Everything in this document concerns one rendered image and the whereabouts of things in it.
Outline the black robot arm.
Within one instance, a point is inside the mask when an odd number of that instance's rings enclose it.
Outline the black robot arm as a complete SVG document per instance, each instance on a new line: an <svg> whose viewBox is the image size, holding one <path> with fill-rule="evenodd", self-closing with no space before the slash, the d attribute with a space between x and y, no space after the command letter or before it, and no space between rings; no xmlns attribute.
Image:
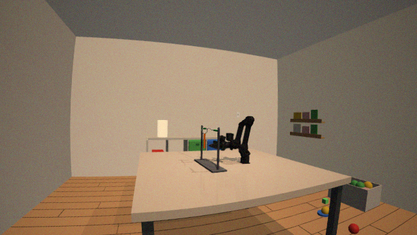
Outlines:
<svg viewBox="0 0 417 235"><path fill-rule="evenodd" d="M254 121L255 119L253 116L246 116L245 119L239 123L235 140L234 140L234 134L232 133L226 133L226 137L223 135L220 136L220 142L225 143L226 142L225 139L227 141L230 141L230 142L227 142L228 148L230 148L231 150L238 148L239 153L241 155L240 163L243 163L243 164L250 163L249 155L251 153L248 151L248 139L250 135L251 126L253 125ZM244 130L244 135L243 135L243 141L241 144L241 136L243 134L244 126L245 126L245 130Z"/></svg>

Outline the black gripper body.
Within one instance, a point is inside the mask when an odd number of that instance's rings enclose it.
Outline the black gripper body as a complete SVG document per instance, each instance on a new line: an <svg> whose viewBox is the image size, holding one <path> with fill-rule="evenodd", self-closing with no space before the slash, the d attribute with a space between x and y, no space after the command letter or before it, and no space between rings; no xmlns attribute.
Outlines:
<svg viewBox="0 0 417 235"><path fill-rule="evenodd" d="M221 151L225 151L225 149L228 148L228 143L227 142L225 142L225 143L219 142L219 143L220 143Z"/></svg>

